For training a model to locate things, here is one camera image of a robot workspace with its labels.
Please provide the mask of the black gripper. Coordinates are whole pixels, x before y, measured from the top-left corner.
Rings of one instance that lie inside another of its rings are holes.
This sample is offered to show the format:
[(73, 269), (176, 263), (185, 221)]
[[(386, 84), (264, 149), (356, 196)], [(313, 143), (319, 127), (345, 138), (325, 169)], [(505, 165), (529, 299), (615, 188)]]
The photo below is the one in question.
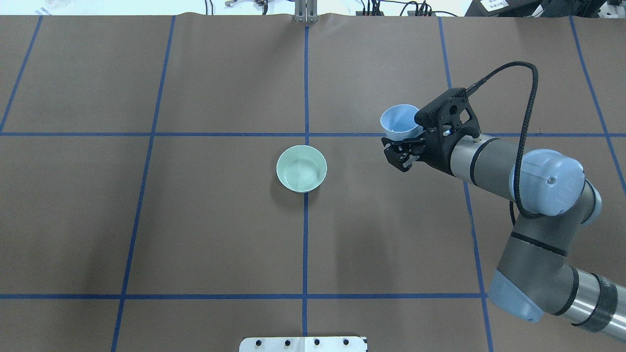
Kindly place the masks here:
[(462, 134), (421, 134), (416, 138), (391, 140), (382, 137), (384, 156), (387, 162), (405, 173), (415, 162), (425, 162), (445, 174), (452, 174), (451, 155)]

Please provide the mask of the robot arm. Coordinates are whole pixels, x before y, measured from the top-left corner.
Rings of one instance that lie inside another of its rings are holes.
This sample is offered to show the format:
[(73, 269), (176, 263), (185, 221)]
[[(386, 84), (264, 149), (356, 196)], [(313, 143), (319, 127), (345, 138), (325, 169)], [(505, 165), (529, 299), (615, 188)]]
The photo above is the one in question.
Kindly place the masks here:
[[(514, 201), (518, 147), (488, 134), (381, 140), (387, 161), (407, 172), (424, 162), (450, 176)], [(581, 164), (555, 150), (521, 159), (519, 212), (492, 278), (488, 298), (509, 314), (539, 322), (544, 314), (572, 326), (625, 341), (625, 288), (571, 266), (568, 255), (581, 227), (602, 208), (601, 194)]]

